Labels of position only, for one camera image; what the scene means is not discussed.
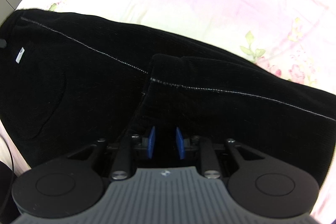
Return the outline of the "black pants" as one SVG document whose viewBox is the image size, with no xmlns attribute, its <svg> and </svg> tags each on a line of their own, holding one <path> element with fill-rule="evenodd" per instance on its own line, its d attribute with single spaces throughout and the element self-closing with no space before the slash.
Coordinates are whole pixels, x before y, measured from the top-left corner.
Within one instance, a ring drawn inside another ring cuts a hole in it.
<svg viewBox="0 0 336 224">
<path fill-rule="evenodd" d="M 228 51 L 92 15 L 18 10 L 1 25 L 1 121 L 29 166 L 97 139 L 232 138 L 323 183 L 335 96 Z"/>
</svg>

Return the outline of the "pink floral bed cover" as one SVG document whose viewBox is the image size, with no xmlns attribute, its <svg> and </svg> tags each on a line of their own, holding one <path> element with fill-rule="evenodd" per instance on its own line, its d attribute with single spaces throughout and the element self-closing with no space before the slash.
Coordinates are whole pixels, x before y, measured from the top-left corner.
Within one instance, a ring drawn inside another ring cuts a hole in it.
<svg viewBox="0 0 336 224">
<path fill-rule="evenodd" d="M 32 9 L 197 40 L 335 96 L 335 0 L 22 0 L 15 11 Z M 13 168 L 12 223 L 335 223 L 335 149 L 323 183 L 235 139 L 265 160 L 231 178 L 182 178 L 187 164 L 178 162 L 175 135 L 167 145 L 154 142 L 130 178 L 105 180 L 67 159 L 87 145 L 29 166 L 1 121 Z"/>
</svg>

